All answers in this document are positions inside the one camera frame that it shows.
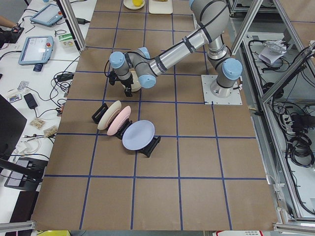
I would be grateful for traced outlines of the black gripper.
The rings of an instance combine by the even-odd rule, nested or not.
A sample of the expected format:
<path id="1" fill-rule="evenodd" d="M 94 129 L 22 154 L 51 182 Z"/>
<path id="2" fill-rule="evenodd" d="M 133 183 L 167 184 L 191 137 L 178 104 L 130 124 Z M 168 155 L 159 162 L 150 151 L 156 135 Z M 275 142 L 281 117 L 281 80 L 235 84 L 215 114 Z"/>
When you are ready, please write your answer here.
<path id="1" fill-rule="evenodd" d="M 132 97 L 132 88 L 131 85 L 133 84 L 133 77 L 129 76 L 127 79 L 119 79 L 119 81 L 125 86 L 124 93 L 126 97 Z"/>

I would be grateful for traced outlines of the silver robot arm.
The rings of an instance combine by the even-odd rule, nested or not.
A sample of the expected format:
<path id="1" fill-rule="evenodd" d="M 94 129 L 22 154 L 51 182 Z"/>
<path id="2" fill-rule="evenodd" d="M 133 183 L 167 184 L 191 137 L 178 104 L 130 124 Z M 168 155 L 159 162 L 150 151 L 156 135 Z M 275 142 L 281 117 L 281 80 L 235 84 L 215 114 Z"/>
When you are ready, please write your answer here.
<path id="1" fill-rule="evenodd" d="M 125 53 L 113 52 L 109 57 L 112 67 L 109 83 L 114 85 L 120 82 L 125 87 L 125 95 L 130 97 L 132 68 L 141 87 L 149 89 L 156 84 L 157 76 L 207 44 L 207 58 L 218 74 L 211 83 L 211 93 L 219 98 L 229 97 L 242 74 L 243 66 L 232 58 L 222 38 L 229 20 L 227 3 L 224 0 L 191 0 L 189 6 L 197 21 L 197 28 L 191 34 L 154 58 L 150 57 L 145 47 Z"/>

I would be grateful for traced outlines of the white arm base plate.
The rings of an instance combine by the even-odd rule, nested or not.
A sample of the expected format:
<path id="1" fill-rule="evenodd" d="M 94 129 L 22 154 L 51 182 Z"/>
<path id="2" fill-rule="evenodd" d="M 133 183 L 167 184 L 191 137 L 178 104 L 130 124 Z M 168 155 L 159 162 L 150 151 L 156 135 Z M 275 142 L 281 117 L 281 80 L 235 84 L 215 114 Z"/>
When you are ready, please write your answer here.
<path id="1" fill-rule="evenodd" d="M 221 88 L 217 84 L 217 75 L 201 75 L 204 104 L 241 106 L 242 98 L 237 81 L 231 88 Z"/>

